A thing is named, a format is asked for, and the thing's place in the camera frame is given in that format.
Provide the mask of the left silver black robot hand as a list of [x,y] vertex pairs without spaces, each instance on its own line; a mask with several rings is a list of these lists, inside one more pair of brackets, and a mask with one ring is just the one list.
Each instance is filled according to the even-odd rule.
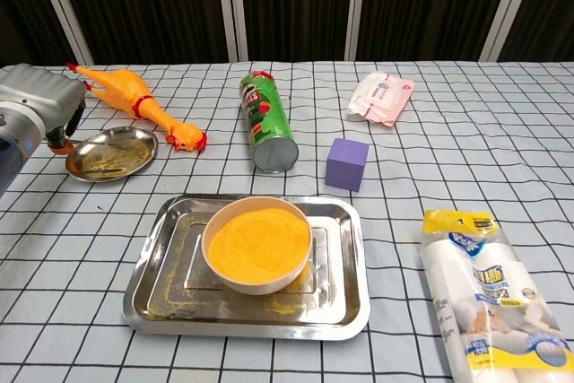
[[1,76],[1,115],[13,117],[33,144],[45,139],[53,153],[67,154],[86,108],[85,93],[77,80],[19,64]]

